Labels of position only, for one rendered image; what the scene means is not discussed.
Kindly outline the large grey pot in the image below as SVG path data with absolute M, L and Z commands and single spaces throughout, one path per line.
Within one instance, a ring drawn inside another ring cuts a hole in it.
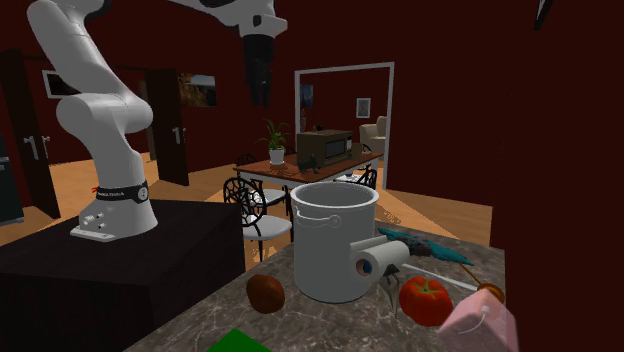
M 364 296 L 370 284 L 356 277 L 351 245 L 373 237 L 378 193 L 360 184 L 317 182 L 294 188 L 291 197 L 298 289 L 333 304 Z

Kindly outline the wooden dining table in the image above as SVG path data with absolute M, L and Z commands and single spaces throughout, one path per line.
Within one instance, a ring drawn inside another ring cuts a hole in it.
M 271 165 L 269 160 L 263 160 L 236 166 L 234 170 L 240 177 L 246 180 L 271 182 L 280 186 L 285 186 L 288 189 L 294 189 L 297 186 L 308 183 L 333 181 L 341 175 L 355 172 L 357 169 L 364 168 L 368 164 L 371 165 L 373 170 L 377 170 L 379 160 L 382 156 L 383 153 L 381 152 L 362 154 L 358 160 L 343 160 L 332 165 L 321 167 L 316 173 L 310 170 L 300 171 L 295 154 L 285 155 L 283 157 L 284 163 L 281 165 Z

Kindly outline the red tomato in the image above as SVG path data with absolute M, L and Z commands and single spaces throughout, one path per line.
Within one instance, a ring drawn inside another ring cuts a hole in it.
M 413 277 L 399 292 L 402 311 L 425 327 L 442 325 L 453 311 L 447 290 L 437 281 Z

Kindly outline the teal and grey duster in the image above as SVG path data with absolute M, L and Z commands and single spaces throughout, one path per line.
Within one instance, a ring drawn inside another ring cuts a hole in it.
M 411 236 L 407 233 L 379 228 L 378 232 L 385 235 L 389 241 L 401 241 L 409 248 L 412 256 L 434 257 L 438 260 L 467 264 L 473 266 L 465 256 L 449 248 L 438 245 L 421 236 Z

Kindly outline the brown wooden spoon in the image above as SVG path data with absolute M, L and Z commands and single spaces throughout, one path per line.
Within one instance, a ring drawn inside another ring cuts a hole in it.
M 464 264 L 460 263 L 460 266 L 478 283 L 478 290 L 486 289 L 490 293 L 492 293 L 501 303 L 505 303 L 505 294 L 500 287 L 492 283 L 481 282 Z

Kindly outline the white paper towel roll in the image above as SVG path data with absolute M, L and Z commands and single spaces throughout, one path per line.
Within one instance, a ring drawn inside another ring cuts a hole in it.
M 389 265 L 400 268 L 410 257 L 410 251 L 401 241 L 388 241 L 377 236 L 350 244 L 350 270 L 356 281 L 371 283 L 379 280 Z

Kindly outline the landscape wall picture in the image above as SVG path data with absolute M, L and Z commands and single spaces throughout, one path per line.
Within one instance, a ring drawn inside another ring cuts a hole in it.
M 179 73 L 179 93 L 182 107 L 214 107 L 215 78 L 209 75 Z

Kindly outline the dark robot stand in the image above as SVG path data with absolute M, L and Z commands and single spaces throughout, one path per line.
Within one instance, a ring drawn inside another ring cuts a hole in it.
M 0 352 L 122 352 L 245 271 L 237 204 L 155 200 L 111 242 L 71 218 L 0 247 Z

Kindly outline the pink carton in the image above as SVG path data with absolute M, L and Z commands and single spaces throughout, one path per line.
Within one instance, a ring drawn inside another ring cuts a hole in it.
M 438 336 L 448 352 L 519 352 L 514 315 L 487 289 L 459 302 Z

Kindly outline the dark brown door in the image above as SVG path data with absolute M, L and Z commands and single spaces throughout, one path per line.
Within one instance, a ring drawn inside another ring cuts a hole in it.
M 0 53 L 0 82 L 20 154 L 31 203 L 52 219 L 60 210 L 43 149 L 42 134 L 36 116 L 24 60 L 18 49 Z
M 178 75 L 174 68 L 146 73 L 149 105 L 153 111 L 153 138 L 161 180 L 188 186 Z

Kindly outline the green flat thing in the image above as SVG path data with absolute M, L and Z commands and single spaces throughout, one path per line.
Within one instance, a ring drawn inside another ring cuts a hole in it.
M 271 352 L 238 329 L 232 329 L 206 352 Z

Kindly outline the brown round fruit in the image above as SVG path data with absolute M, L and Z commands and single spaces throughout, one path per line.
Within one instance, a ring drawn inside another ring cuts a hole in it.
M 277 312 L 285 304 L 284 289 L 272 276 L 253 275 L 247 281 L 246 292 L 251 306 L 262 314 Z

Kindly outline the white stick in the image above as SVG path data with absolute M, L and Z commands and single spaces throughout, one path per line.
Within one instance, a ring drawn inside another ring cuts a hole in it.
M 409 270 L 414 270 L 414 271 L 417 271 L 417 272 L 420 272 L 420 273 L 424 273 L 424 274 L 427 274 L 429 276 L 432 276 L 432 277 L 435 277 L 435 278 L 438 278 L 438 279 L 441 279 L 441 280 L 446 281 L 448 283 L 451 283 L 451 284 L 453 284 L 453 285 L 455 285 L 457 287 L 465 288 L 465 289 L 468 289 L 468 290 L 471 290 L 471 291 L 474 291 L 474 292 L 476 292 L 478 290 L 477 286 L 474 286 L 474 285 L 471 285 L 471 284 L 468 284 L 468 283 L 464 283 L 464 282 L 461 282 L 461 281 L 458 281 L 458 280 L 455 280 L 455 279 L 452 279 L 452 278 L 449 278 L 449 277 L 445 277 L 443 275 L 439 275 L 439 274 L 436 274 L 434 272 L 430 272 L 430 271 L 424 270 L 422 268 L 419 268 L 419 267 L 416 267 L 416 266 L 413 266 L 413 265 L 410 265 L 410 264 L 405 264 L 404 263 L 404 264 L 402 264 L 402 267 L 406 268 L 406 269 L 409 269 Z

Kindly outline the white door frame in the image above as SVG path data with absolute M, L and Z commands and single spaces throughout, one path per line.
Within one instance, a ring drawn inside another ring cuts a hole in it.
M 381 63 L 368 63 L 357 65 L 345 65 L 336 67 L 324 67 L 315 69 L 302 69 L 294 71 L 294 94 L 295 94 L 295 130 L 296 134 L 301 133 L 301 106 L 300 106 L 300 79 L 304 74 L 316 74 L 316 73 L 328 73 L 328 72 L 341 72 L 341 71 L 354 71 L 365 70 L 375 68 L 388 68 L 389 69 L 389 81 L 388 81 L 388 95 L 387 95 L 387 111 L 386 111 L 386 134 L 385 134 L 385 149 L 384 155 L 387 157 L 389 152 L 390 143 L 390 126 L 392 116 L 392 103 L 393 103 L 393 89 L 394 89 L 394 74 L 395 63 L 394 62 L 381 62 Z

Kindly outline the dark appliance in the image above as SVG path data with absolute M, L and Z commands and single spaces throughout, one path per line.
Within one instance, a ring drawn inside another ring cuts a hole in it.
M 24 221 L 11 161 L 0 133 L 0 226 Z

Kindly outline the white framed wall picture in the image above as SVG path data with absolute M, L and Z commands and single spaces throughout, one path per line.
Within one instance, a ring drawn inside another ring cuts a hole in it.
M 79 91 L 68 85 L 56 71 L 42 71 L 46 95 L 50 99 L 62 99 L 65 96 L 79 94 Z

